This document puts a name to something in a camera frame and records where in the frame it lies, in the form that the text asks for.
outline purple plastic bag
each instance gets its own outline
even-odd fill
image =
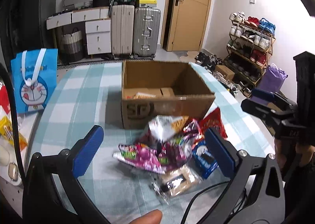
[[[266,73],[262,77],[257,88],[266,92],[279,92],[287,77],[288,75],[282,69],[279,69],[274,63],[272,63],[271,65],[268,65]],[[251,100],[263,105],[267,105],[269,103],[268,101],[257,97],[251,97]]]

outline human hand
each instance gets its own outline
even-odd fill
[[[163,214],[160,210],[154,210],[139,218],[136,218],[129,224],[160,224],[162,215]]]
[[[280,169],[282,169],[287,160],[286,156],[281,153],[282,144],[285,142],[275,138],[274,143],[275,143],[276,159],[277,159]],[[301,145],[300,143],[296,144],[296,153],[302,155],[301,161],[299,163],[300,167],[307,165],[311,161],[314,151],[315,151],[314,146]]]

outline blue gift bag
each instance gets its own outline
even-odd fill
[[[11,60],[18,113],[42,110],[57,85],[57,49],[30,50]]]

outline wooden door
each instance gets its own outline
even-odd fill
[[[209,0],[174,0],[167,51],[199,50]]]

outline blue sneaker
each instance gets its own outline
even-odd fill
[[[270,23],[268,20],[266,20],[265,18],[262,18],[259,21],[259,25],[258,28],[260,28],[261,30],[264,30],[270,34],[272,34],[272,36],[275,36],[275,30],[276,30],[276,26],[272,23]]]

